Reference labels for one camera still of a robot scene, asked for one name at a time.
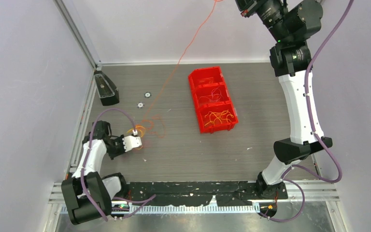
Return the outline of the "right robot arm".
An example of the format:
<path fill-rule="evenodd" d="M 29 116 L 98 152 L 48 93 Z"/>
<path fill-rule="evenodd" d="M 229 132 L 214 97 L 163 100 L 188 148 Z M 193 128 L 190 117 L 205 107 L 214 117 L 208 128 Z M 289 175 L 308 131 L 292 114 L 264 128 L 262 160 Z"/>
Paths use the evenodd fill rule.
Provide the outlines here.
<path fill-rule="evenodd" d="M 307 40 L 321 30 L 322 5 L 315 0 L 303 0 L 288 9 L 284 0 L 239 0 L 243 17 L 257 15 L 276 40 L 270 49 L 270 61 L 283 89 L 290 120 L 290 136 L 276 141 L 274 157 L 256 180 L 261 198 L 279 191 L 283 177 L 293 165 L 311 154 L 332 146 L 317 123 L 311 87 L 312 74 L 307 71 L 312 56 Z"/>

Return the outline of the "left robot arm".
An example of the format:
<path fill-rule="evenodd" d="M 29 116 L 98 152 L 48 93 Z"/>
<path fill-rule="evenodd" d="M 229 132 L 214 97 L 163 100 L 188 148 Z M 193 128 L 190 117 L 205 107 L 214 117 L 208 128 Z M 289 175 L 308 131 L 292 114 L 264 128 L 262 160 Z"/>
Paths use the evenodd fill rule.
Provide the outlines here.
<path fill-rule="evenodd" d="M 142 146 L 138 132 L 114 136 L 111 125 L 98 121 L 82 141 L 83 154 L 76 171 L 62 181 L 61 191 L 73 225 L 89 222 L 112 212 L 112 199 L 123 200 L 129 188 L 121 173 L 100 176 L 103 157 L 111 160 Z"/>

